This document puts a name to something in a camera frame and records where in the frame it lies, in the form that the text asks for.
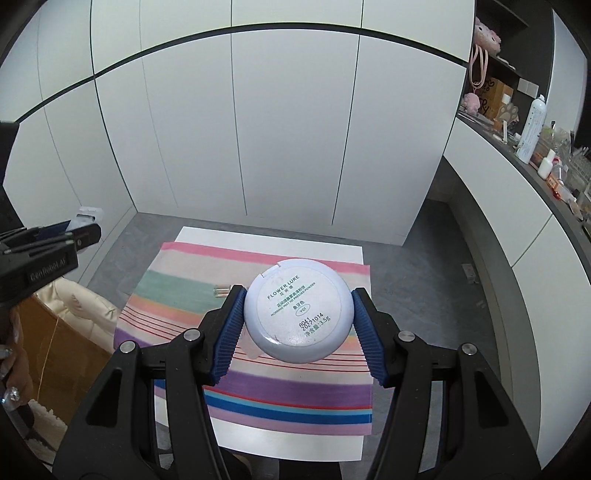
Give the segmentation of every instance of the green stripe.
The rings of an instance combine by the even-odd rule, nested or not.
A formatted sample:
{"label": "green stripe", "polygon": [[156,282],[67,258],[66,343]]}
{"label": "green stripe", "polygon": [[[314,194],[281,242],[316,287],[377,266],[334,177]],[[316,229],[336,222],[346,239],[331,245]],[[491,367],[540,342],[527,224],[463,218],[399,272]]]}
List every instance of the green stripe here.
{"label": "green stripe", "polygon": [[213,287],[210,283],[148,270],[136,287],[135,294],[175,309],[205,314],[221,307],[225,300],[213,296]]}

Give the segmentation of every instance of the pink bag strap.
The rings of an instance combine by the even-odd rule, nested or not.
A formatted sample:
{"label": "pink bag strap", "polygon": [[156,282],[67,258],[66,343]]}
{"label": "pink bag strap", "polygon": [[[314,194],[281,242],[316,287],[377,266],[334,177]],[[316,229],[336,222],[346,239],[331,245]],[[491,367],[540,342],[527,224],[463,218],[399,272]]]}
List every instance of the pink bag strap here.
{"label": "pink bag strap", "polygon": [[[472,67],[476,63],[476,59],[478,57],[480,57],[480,80],[478,80],[478,82],[475,83],[472,79]],[[475,44],[473,50],[470,52],[470,62],[468,64],[468,76],[470,78],[470,84],[474,89],[474,93],[476,93],[476,90],[478,90],[484,85],[487,69],[488,52],[484,50],[480,45]]]}

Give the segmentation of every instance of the metal screw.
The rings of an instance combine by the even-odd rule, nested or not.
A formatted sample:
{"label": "metal screw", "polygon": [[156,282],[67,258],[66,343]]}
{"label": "metal screw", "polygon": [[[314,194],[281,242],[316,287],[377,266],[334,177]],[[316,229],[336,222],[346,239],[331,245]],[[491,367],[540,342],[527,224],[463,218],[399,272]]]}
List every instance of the metal screw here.
{"label": "metal screw", "polygon": [[135,349],[135,343],[133,343],[131,340],[127,340],[126,342],[123,342],[119,347],[119,350],[121,350],[123,353],[133,352],[134,349]]}
{"label": "metal screw", "polygon": [[408,330],[402,330],[398,332],[398,338],[400,338],[403,342],[412,342],[415,339],[415,334],[409,332]]}
{"label": "metal screw", "polygon": [[477,351],[478,348],[472,343],[464,343],[464,345],[462,345],[462,352],[466,355],[475,355]]}
{"label": "metal screw", "polygon": [[201,337],[201,332],[196,328],[191,328],[183,334],[183,338],[188,342],[197,340],[199,337]]}

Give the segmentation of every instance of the purple stripe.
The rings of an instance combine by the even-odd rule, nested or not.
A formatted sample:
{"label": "purple stripe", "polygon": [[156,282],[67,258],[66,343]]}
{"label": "purple stripe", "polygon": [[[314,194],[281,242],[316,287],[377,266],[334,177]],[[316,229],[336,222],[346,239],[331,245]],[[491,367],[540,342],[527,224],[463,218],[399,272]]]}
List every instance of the purple stripe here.
{"label": "purple stripe", "polygon": [[354,425],[314,425],[310,423],[295,423],[291,421],[269,420],[243,415],[221,408],[208,407],[209,415],[214,419],[225,420],[239,425],[246,425],[257,429],[273,430],[275,432],[305,433],[311,435],[370,435],[371,424]]}
{"label": "purple stripe", "polygon": [[118,349],[119,345],[121,345],[123,342],[126,342],[127,340],[133,340],[135,343],[139,345],[140,348],[144,348],[145,346],[152,346],[151,343],[148,343],[145,340],[140,340],[139,338],[136,338],[133,335],[130,335],[129,333],[117,327],[115,329],[115,336],[113,337],[113,347],[115,347],[115,349]]}
{"label": "purple stripe", "polygon": [[166,400],[166,390],[163,388],[154,386],[154,395]]}
{"label": "purple stripe", "polygon": [[372,386],[293,382],[230,370],[212,390],[298,407],[371,408]]}

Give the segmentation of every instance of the white compact case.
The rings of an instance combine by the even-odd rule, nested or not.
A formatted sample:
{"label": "white compact case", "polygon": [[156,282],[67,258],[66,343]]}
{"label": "white compact case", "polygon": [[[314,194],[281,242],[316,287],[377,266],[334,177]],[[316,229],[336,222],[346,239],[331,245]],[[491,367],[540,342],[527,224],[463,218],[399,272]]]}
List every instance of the white compact case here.
{"label": "white compact case", "polygon": [[273,358],[306,364],[333,353],[353,325],[353,297],[332,268],[295,258],[254,279],[244,320],[258,347]]}

